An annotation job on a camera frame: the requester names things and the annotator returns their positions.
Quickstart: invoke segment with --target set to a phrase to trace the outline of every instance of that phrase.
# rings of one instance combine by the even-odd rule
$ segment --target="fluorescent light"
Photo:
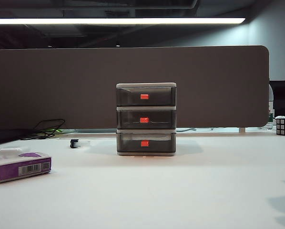
[[[156,24],[240,24],[245,18],[11,18],[0,19],[0,25],[22,24],[91,24],[91,25],[156,25]]]

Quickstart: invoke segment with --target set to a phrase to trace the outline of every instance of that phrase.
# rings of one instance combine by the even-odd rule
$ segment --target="brown partition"
[[[116,127],[117,83],[176,82],[177,127],[263,126],[264,46],[0,50],[0,129]]]

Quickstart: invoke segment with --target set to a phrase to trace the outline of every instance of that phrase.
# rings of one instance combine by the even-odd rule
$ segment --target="plastic drawer unit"
[[[119,83],[117,153],[173,156],[176,143],[176,83]]]
[[[176,83],[119,83],[117,106],[176,106]]]
[[[121,156],[173,156],[175,129],[117,130],[117,152]]]
[[[175,106],[117,107],[118,129],[174,129]]]

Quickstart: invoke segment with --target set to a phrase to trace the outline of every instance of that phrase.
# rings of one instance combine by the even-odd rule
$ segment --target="white table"
[[[285,136],[182,133],[173,157],[117,156],[101,136],[0,145],[52,155],[49,174],[0,184],[0,229],[285,228]]]

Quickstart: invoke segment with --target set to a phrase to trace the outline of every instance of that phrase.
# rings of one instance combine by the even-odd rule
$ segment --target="gray wall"
[[[285,80],[285,0],[274,0],[250,23],[204,31],[152,46],[264,45],[270,52],[270,79]]]
[[[249,25],[249,44],[270,51],[270,79],[285,80],[285,0],[274,0]]]

